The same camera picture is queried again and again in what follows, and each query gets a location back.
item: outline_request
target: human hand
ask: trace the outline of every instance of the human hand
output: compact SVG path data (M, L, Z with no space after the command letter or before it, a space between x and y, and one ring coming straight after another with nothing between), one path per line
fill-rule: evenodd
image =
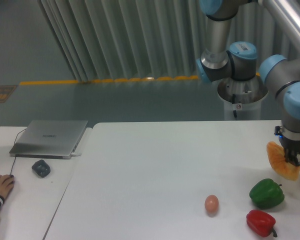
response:
M0 175L0 196L6 200L9 192L15 186L15 177L13 175Z

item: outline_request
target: laptop lid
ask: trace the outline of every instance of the laptop lid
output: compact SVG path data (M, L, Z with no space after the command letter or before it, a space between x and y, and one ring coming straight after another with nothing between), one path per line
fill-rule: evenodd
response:
M10 150L13 157L70 159L86 120L33 120Z

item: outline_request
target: red bell pepper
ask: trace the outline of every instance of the red bell pepper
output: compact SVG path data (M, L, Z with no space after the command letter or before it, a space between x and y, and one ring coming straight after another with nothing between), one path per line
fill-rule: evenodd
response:
M248 226L261 237L267 237L271 233L276 238L278 235L274 230L276 220L268 213L260 210L251 210L246 216Z

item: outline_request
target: yellow floor line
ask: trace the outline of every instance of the yellow floor line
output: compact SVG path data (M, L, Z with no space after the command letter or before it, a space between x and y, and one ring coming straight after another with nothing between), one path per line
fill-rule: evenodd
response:
M95 79L88 82L80 82L78 80L54 80L54 81L21 81L19 85L52 85L52 84L100 84L100 83L127 83L127 82L146 82L146 81L175 81L175 80L198 80L198 76L176 76L176 77L169 77L163 76L157 79L153 77L144 77L144 78L117 78L113 79Z

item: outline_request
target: brown egg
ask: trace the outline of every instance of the brown egg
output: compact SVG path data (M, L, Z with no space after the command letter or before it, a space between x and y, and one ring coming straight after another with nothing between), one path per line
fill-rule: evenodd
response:
M218 198L215 195L208 196L204 202L204 207L208 214L215 213L219 208Z

